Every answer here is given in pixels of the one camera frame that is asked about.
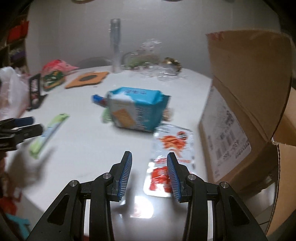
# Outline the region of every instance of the teal packaging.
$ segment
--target teal packaging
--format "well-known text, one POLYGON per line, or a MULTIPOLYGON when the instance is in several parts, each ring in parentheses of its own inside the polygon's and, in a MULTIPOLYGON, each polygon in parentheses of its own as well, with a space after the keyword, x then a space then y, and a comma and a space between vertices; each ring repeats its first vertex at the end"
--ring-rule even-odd
POLYGON ((107 105, 115 125, 153 131, 162 119, 169 98, 161 91, 121 87, 108 93, 107 105))

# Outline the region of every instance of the gray wall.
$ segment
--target gray wall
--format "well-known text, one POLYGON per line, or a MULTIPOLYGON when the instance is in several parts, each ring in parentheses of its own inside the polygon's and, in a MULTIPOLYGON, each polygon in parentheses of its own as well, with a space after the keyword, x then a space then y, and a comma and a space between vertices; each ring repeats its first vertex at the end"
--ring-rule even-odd
POLYGON ((75 65, 90 57, 110 57, 111 18, 121 18, 123 53, 156 38, 162 42, 162 57, 176 58, 185 68, 207 76, 211 70, 206 33, 279 30, 277 15, 262 0, 35 0, 26 39, 30 72, 39 72, 57 58, 75 65))

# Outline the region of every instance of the biscuit package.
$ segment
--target biscuit package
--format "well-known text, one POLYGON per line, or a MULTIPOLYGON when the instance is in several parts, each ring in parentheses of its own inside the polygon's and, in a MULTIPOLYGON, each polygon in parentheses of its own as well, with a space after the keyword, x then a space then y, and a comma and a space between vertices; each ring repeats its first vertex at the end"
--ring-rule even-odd
POLYGON ((167 169, 167 155, 174 152, 178 162, 195 173, 193 133, 182 127, 160 124, 153 134, 152 157, 143 186, 145 194, 170 197, 172 187, 167 169))
POLYGON ((169 98, 156 90, 121 87, 108 93, 107 105, 116 126, 153 131, 162 119, 169 98))

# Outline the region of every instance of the metal screw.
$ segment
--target metal screw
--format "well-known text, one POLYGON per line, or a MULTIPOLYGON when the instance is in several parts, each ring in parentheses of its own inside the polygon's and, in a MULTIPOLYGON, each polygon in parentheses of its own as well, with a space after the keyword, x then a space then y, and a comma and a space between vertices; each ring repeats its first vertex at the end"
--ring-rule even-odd
POLYGON ((227 182, 221 182, 221 187, 228 188, 229 184, 227 182))
POLYGON ((189 174, 188 175, 188 179, 191 180, 191 181, 193 181, 193 180, 196 179, 196 176, 194 174, 189 174))
POLYGON ((69 182, 69 185, 71 187, 75 187, 77 184, 78 184, 78 181, 76 181, 76 180, 72 180, 72 181, 69 182))
POLYGON ((112 175, 108 172, 103 174, 104 179, 109 179, 110 177, 112 177, 112 175))

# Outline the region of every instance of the chair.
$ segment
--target chair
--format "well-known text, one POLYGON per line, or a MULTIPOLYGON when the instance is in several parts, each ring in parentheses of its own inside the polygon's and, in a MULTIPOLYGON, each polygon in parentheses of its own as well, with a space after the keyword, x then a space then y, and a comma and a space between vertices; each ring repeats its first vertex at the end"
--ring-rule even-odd
POLYGON ((93 58, 81 60, 75 66, 81 69, 87 69, 87 68, 108 66, 108 65, 112 65, 112 62, 106 57, 93 57, 93 58))

